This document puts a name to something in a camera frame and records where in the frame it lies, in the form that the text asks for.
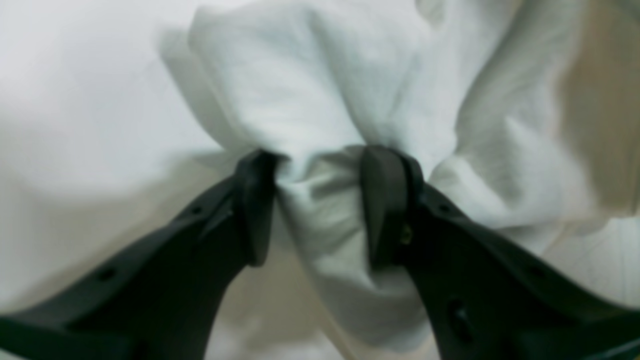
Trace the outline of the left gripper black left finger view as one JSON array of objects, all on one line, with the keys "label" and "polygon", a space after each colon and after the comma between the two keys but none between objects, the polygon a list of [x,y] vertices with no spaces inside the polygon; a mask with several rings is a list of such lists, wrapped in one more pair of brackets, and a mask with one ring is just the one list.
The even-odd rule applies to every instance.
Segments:
[{"label": "left gripper black left finger view", "polygon": [[26,360],[202,360],[228,286],[269,249],[277,157],[257,150],[55,296],[1,317],[1,349]]}]

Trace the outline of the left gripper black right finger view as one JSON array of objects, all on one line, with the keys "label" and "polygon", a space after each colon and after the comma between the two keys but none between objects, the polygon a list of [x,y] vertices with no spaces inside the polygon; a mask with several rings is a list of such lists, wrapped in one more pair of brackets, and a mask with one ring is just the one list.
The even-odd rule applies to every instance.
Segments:
[{"label": "left gripper black right finger view", "polygon": [[372,269],[407,271],[442,360],[637,360],[640,315],[471,220],[411,156],[359,163]]}]

